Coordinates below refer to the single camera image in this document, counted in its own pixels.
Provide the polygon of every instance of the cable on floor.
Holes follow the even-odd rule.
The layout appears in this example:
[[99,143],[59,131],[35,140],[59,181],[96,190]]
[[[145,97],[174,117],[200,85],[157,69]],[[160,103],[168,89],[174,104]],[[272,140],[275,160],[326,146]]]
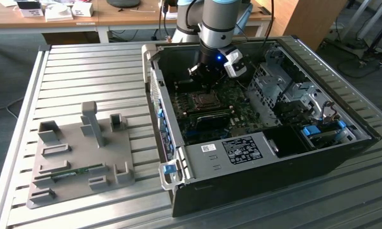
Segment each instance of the cable on floor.
[[347,59],[347,60],[345,60],[343,62],[341,62],[341,63],[337,64],[337,69],[338,69],[338,71],[339,71],[343,75],[346,75],[347,77],[350,77],[350,78],[353,78],[353,79],[361,79],[361,78],[369,76],[370,74],[373,74],[374,72],[377,72],[377,71],[379,70],[379,69],[377,68],[377,69],[374,69],[373,71],[370,71],[370,72],[367,72],[367,73],[365,73],[365,74],[362,74],[362,75],[358,75],[358,76],[346,73],[345,70],[342,70],[342,65],[343,65],[345,63],[349,63],[349,62],[354,61],[354,60],[358,60],[358,61],[359,61],[361,59],[359,59],[359,57],[358,57],[354,53],[351,53],[350,51],[347,51],[347,50],[345,50],[345,49],[342,49],[342,48],[339,48],[339,47],[337,47],[337,46],[334,46],[334,45],[333,45],[333,47],[335,47],[335,48],[339,49],[341,51],[345,51],[345,52],[347,52],[349,54],[353,55],[353,58],[351,58],[351,59]]
[[338,69],[338,71],[339,71],[343,75],[346,75],[347,77],[350,77],[350,78],[353,78],[353,79],[361,79],[361,78],[365,78],[366,76],[369,76],[370,74],[373,74],[374,72],[377,72],[377,71],[379,70],[379,69],[377,68],[377,69],[374,69],[374,70],[369,71],[367,73],[365,73],[365,74],[362,74],[362,75],[358,75],[358,76],[354,76],[354,75],[346,73],[345,70],[342,70],[341,66],[342,66],[345,63],[349,63],[349,62],[351,62],[351,61],[355,60],[355,59],[359,60],[359,59],[357,58],[357,56],[354,56],[354,58],[351,58],[351,59],[349,59],[349,60],[341,62],[339,64],[337,64],[337,69]]
[[10,107],[14,103],[17,103],[18,101],[21,101],[22,99],[24,99],[24,96],[22,96],[21,98],[18,98],[17,100],[12,101],[9,104],[6,104],[6,106],[1,106],[1,107],[0,107],[0,110],[1,110],[1,109],[5,109],[5,110],[12,114],[12,116],[13,116],[16,119],[18,119],[18,117],[17,117],[17,115],[10,111],[9,107]]

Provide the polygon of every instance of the black cable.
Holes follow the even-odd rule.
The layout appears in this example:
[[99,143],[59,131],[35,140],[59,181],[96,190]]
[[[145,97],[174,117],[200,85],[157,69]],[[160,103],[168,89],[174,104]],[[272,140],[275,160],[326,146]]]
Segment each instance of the black cable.
[[246,38],[246,41],[248,41],[248,37],[247,37],[247,35],[244,34],[243,30],[240,29],[239,25],[235,24],[235,26],[238,27],[239,31],[242,32],[242,34],[243,34],[243,36],[244,36],[244,38]]
[[120,40],[123,40],[123,42],[127,42],[127,40],[125,40],[121,36],[119,36],[117,34],[115,34],[115,31],[111,31],[111,33],[112,33],[112,35],[115,35]]
[[128,42],[131,42],[133,40],[133,38],[136,37],[137,32],[139,32],[139,30],[136,30],[136,32],[133,34],[133,37],[129,40],[127,40]]
[[337,32],[337,35],[338,35],[338,40],[341,42],[341,36],[339,36],[339,32],[338,32],[338,16],[335,18],[335,32]]
[[282,91],[282,93],[278,95],[275,101],[279,102],[282,101],[283,95],[286,94],[288,88],[291,87],[291,85],[294,84],[294,80],[291,80],[284,88],[284,90]]
[[373,71],[370,71],[370,72],[367,72],[367,73],[365,73],[363,75],[359,75],[359,76],[350,75],[349,73],[346,73],[346,72],[342,70],[341,66],[342,66],[345,63],[347,63],[347,62],[350,62],[350,61],[353,61],[353,60],[355,60],[355,59],[357,59],[357,56],[354,56],[354,58],[351,58],[351,59],[349,59],[349,60],[341,62],[339,64],[337,64],[337,69],[338,69],[338,71],[339,71],[342,74],[345,74],[347,77],[350,77],[350,78],[353,78],[353,79],[361,79],[361,78],[369,76],[370,74],[373,74],[374,72],[377,72],[377,71],[379,70],[379,69],[377,68],[377,69],[374,69]]
[[190,13],[190,9],[191,9],[192,5],[195,4],[195,2],[196,2],[196,0],[192,0],[191,4],[188,5],[187,12],[186,12],[186,26],[188,29],[191,28],[191,25],[188,24],[188,13]]
[[117,33],[117,34],[121,34],[121,33],[124,33],[124,31],[125,31],[125,30],[123,30],[121,32],[116,32],[116,31],[112,31],[112,32],[115,32],[115,33]]
[[274,0],[271,0],[271,10],[272,10],[272,17],[271,17],[271,19],[270,19],[270,24],[268,24],[268,27],[267,27],[267,30],[266,30],[266,34],[264,34],[266,37],[264,37],[264,41],[263,41],[260,50],[262,50],[262,48],[264,47],[264,43],[266,43],[266,41],[267,41],[270,31],[272,30],[272,21],[274,21]]
[[159,15],[159,34],[160,34],[160,40],[163,39],[163,35],[162,35],[162,14],[163,14],[163,3],[160,6],[160,15]]
[[373,18],[374,14],[363,21],[361,28],[358,29],[357,33],[355,33],[355,38],[358,38],[358,33],[361,32],[361,30],[363,29],[365,24],[367,23],[367,21]]
[[170,36],[168,31],[167,31],[167,27],[166,27],[166,16],[167,16],[167,12],[164,13],[163,25],[164,25],[166,34],[167,34],[167,36]]

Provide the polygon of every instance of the slotted metal surface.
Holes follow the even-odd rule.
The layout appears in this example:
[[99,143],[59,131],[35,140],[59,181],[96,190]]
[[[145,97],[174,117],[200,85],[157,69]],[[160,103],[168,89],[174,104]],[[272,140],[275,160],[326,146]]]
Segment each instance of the slotted metal surface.
[[[283,39],[382,134],[381,111],[299,41]],[[1,178],[10,182],[0,199],[0,228],[382,228],[382,141],[323,177],[220,208],[171,218],[170,197],[157,177],[159,158],[145,93],[139,88],[141,67],[131,59],[140,54],[140,47],[140,43],[68,45],[53,46],[41,53],[13,172]],[[117,112],[128,118],[136,183],[28,209],[39,123],[80,122],[79,104],[88,100],[97,101],[97,118]]]

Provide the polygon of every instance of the barcode sticker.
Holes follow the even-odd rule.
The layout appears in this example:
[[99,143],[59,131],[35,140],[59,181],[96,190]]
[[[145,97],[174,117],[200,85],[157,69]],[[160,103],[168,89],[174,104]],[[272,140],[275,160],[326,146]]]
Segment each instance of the barcode sticker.
[[77,22],[76,25],[95,25],[95,22]]
[[208,151],[216,150],[216,148],[215,148],[215,145],[214,145],[214,144],[210,144],[210,145],[202,146],[202,149],[203,149],[203,152],[208,152]]

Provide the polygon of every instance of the circuit board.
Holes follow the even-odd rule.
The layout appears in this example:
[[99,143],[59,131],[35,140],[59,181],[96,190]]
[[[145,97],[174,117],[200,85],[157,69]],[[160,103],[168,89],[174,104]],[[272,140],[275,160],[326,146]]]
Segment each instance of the circuit board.
[[172,93],[171,102],[186,145],[252,133],[263,128],[243,87],[226,80],[204,91]]

